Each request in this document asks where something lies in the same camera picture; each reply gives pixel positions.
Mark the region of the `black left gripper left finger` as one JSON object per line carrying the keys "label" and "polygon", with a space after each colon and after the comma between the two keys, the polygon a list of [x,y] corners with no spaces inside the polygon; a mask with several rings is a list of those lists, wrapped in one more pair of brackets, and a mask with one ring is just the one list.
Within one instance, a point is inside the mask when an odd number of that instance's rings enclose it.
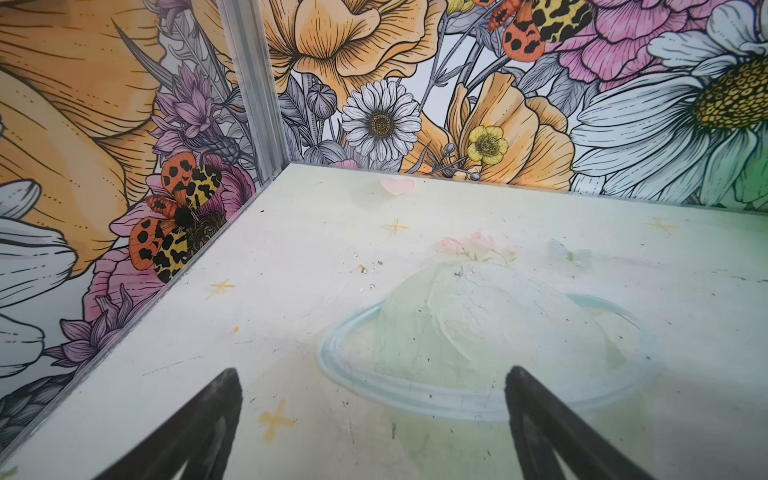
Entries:
{"label": "black left gripper left finger", "polygon": [[243,402],[234,368],[227,368],[99,479],[221,479]]}

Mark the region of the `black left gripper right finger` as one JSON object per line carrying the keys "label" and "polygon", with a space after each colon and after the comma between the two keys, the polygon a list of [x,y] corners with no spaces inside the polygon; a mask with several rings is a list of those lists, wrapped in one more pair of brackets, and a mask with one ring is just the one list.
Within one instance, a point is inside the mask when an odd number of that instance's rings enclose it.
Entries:
{"label": "black left gripper right finger", "polygon": [[561,462],[579,479],[651,477],[523,367],[509,371],[504,393],[524,478],[563,479]]}

